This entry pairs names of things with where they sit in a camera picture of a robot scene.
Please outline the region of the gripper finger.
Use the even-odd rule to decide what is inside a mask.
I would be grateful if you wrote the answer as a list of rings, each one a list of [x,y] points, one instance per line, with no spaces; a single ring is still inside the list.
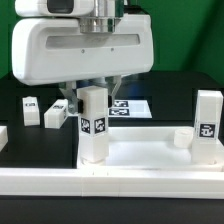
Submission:
[[[59,89],[63,96],[68,100],[68,111],[71,114],[83,112],[83,101],[77,97],[77,85],[75,81],[62,82]]]
[[[106,78],[106,86],[108,89],[108,104],[110,107],[114,105],[115,96],[121,86],[122,78],[120,76],[112,76]]]

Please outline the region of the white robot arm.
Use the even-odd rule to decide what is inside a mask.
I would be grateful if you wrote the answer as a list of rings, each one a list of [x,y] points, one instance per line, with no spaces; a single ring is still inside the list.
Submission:
[[[13,75],[26,85],[62,83],[71,113],[79,80],[108,89],[154,62],[151,18],[125,11],[124,0],[15,0],[21,20],[12,33]]]

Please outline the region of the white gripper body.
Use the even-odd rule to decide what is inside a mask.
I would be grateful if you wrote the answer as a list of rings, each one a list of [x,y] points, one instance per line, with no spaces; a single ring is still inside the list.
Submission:
[[[151,18],[126,15],[113,33],[82,33],[76,19],[29,18],[12,34],[12,70],[27,85],[148,72]]]

